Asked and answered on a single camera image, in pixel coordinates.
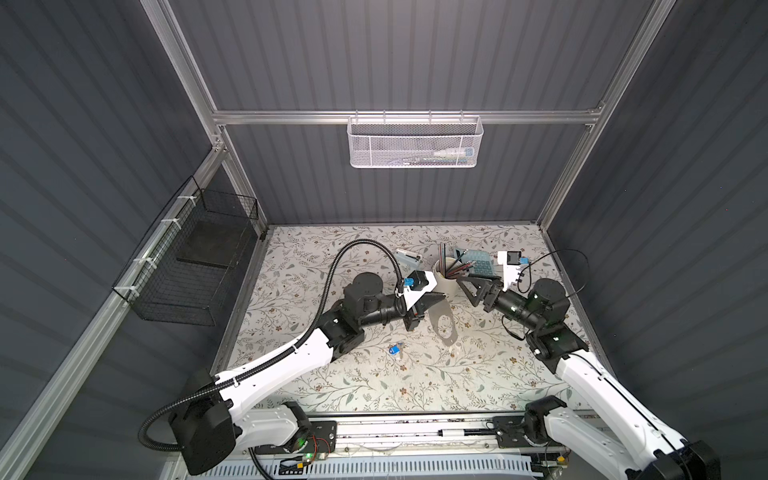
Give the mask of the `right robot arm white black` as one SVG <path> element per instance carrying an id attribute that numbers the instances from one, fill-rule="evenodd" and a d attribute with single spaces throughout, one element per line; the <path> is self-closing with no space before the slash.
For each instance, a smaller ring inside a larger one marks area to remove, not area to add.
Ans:
<path id="1" fill-rule="evenodd" d="M 609 428 L 604 433 L 568 404 L 547 396 L 527 404 L 521 430 L 534 445 L 559 443 L 609 479 L 719 479 L 721 461 L 703 441 L 690 441 L 633 396 L 565 323 L 564 286 L 540 279 L 523 296 L 500 279 L 466 276 L 459 287 L 474 306 L 498 311 L 526 328 L 534 354 L 587 401 Z"/>

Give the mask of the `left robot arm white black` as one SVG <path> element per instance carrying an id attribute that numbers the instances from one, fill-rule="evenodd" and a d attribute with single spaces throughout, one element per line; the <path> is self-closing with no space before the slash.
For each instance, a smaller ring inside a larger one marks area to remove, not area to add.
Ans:
<path id="1" fill-rule="evenodd" d="M 383 292 L 374 273 L 361 273 L 341 299 L 321 314 L 304 344 L 291 341 L 238 368 L 212 375 L 193 374 L 181 390 L 193 396 L 209 387 L 214 393 L 172 410 L 169 426 L 191 475 L 203 474 L 238 448 L 273 446 L 287 452 L 304 447 L 312 424 L 294 401 L 265 410 L 256 404 L 291 381 L 331 364 L 359 346 L 365 329 L 400 320 L 412 331 L 427 310 L 444 300 L 431 271 L 413 271 L 401 295 Z"/>

